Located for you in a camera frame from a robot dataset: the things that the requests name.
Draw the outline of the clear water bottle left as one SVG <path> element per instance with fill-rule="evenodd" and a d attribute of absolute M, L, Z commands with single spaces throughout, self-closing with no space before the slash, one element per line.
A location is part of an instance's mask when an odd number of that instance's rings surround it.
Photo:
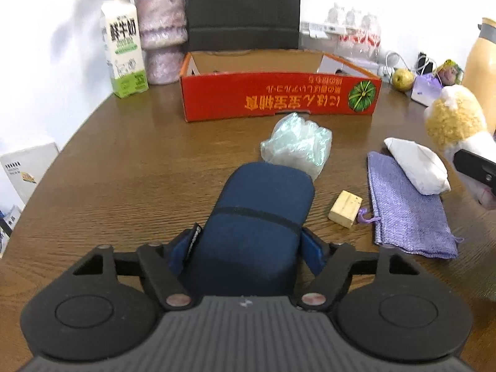
<path fill-rule="evenodd" d="M 345 23 L 344 9 L 340 6 L 334 5 L 328 12 L 328 22 L 334 26 L 340 26 Z"/>

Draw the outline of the red cardboard pumpkin box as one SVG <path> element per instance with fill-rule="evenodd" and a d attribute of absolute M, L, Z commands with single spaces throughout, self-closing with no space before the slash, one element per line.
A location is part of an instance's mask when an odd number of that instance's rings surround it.
<path fill-rule="evenodd" d="M 381 79 L 320 51 L 194 51 L 180 72 L 188 122 L 284 113 L 367 115 Z"/>

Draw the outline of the purple tissue packet bag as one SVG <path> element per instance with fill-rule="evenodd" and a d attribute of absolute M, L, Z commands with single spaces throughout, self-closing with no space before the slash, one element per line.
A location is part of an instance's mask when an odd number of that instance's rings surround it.
<path fill-rule="evenodd" d="M 414 80 L 410 98 L 416 103 L 428 107 L 439 98 L 442 87 L 439 78 L 432 73 L 419 75 Z"/>

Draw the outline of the purple woven drawstring pouch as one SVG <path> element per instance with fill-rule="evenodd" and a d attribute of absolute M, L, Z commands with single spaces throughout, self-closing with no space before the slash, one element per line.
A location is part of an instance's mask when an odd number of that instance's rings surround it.
<path fill-rule="evenodd" d="M 420 194 L 391 156 L 367 155 L 370 208 L 362 207 L 356 220 L 374 226 L 374 243 L 411 255 L 454 259 L 462 241 L 449 228 L 441 199 Z"/>

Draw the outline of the black paper shopping bag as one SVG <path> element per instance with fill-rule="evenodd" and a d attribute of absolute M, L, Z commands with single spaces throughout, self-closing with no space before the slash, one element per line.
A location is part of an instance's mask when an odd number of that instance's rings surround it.
<path fill-rule="evenodd" d="M 190 51 L 299 47 L 300 0 L 188 0 Z"/>

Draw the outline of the clear water bottle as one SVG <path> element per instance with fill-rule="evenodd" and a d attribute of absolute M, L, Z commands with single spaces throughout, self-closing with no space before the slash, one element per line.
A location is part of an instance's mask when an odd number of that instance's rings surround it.
<path fill-rule="evenodd" d="M 340 6 L 334 5 L 328 12 L 328 22 L 334 26 L 340 26 L 345 23 L 344 9 Z"/>
<path fill-rule="evenodd" d="M 378 18 L 373 14 L 366 14 L 361 21 L 360 46 L 361 54 L 370 61 L 378 61 L 381 47 L 381 35 Z"/>
<path fill-rule="evenodd" d="M 356 41 L 356 20 L 357 14 L 354 9 L 348 9 L 346 11 L 344 25 L 346 25 L 346 34 L 340 37 L 340 49 L 343 56 L 351 56 L 353 48 L 355 47 Z"/>

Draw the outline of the clear water bottle middle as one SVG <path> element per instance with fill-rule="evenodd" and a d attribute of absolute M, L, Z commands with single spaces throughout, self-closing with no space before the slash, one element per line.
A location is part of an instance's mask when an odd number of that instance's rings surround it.
<path fill-rule="evenodd" d="M 354 9 L 348 9 L 346 11 L 344 25 L 346 25 L 346 34 L 340 37 L 340 49 L 343 56 L 351 56 L 353 48 L 355 47 L 356 41 L 356 20 L 357 14 Z"/>

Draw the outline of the yellow white hamster plush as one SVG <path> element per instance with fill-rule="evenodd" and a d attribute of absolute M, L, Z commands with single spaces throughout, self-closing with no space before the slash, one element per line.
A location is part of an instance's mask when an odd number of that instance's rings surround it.
<path fill-rule="evenodd" d="M 425 109 L 425 130 L 434 145 L 450 163 L 475 201 L 487 210 L 495 209 L 490 188 L 459 173 L 454 154 L 466 149 L 495 163 L 495 140 L 477 98 L 462 85 L 445 86 L 438 99 Z"/>

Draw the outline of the yellow thermos jug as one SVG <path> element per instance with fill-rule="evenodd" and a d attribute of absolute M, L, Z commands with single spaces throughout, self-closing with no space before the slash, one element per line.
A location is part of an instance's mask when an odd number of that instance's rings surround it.
<path fill-rule="evenodd" d="M 479 36 L 467 58 L 463 85 L 477 97 L 491 135 L 495 133 L 495 60 L 495 21 L 483 18 Z"/>

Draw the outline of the small wooden block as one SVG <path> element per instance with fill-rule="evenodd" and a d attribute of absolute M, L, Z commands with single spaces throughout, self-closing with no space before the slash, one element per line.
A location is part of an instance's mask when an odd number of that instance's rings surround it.
<path fill-rule="evenodd" d="M 332 205 L 328 219 L 344 228 L 351 228 L 357 218 L 361 204 L 361 197 L 348 191 L 342 191 Z"/>

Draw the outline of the white green milk carton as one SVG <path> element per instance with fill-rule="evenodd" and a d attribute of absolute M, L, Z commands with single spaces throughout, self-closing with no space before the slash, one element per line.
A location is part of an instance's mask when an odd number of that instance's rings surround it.
<path fill-rule="evenodd" d="M 100 25 L 113 94 L 124 98 L 146 91 L 149 86 L 134 2 L 104 1 Z"/>

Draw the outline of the clear food container with lid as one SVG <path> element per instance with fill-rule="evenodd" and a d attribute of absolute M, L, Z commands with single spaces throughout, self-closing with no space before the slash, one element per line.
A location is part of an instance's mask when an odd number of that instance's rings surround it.
<path fill-rule="evenodd" d="M 323 51 L 334 54 L 338 42 L 339 37 L 337 35 L 331 35 L 329 38 L 314 38 L 309 34 L 300 34 L 299 49 L 306 51 Z"/>

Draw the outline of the purple textured flower vase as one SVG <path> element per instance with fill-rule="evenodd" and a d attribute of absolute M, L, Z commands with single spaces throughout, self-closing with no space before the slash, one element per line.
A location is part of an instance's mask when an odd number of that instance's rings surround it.
<path fill-rule="evenodd" d="M 176 82 L 188 41 L 185 0 L 135 0 L 148 82 Z"/>

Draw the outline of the white cloth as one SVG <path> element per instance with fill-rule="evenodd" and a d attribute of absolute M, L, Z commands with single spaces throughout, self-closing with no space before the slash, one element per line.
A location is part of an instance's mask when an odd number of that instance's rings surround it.
<path fill-rule="evenodd" d="M 447 169 L 431 149 L 414 141 L 392 137 L 386 138 L 384 143 L 420 194 L 441 195 L 451 190 Z"/>

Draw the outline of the navy blue zip pouch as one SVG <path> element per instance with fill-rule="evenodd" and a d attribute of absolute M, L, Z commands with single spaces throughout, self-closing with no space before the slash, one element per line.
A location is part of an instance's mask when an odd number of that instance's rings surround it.
<path fill-rule="evenodd" d="M 193 296 L 289 296 L 300 233 L 314 200 L 309 175 L 253 162 L 227 180 L 180 274 Z"/>

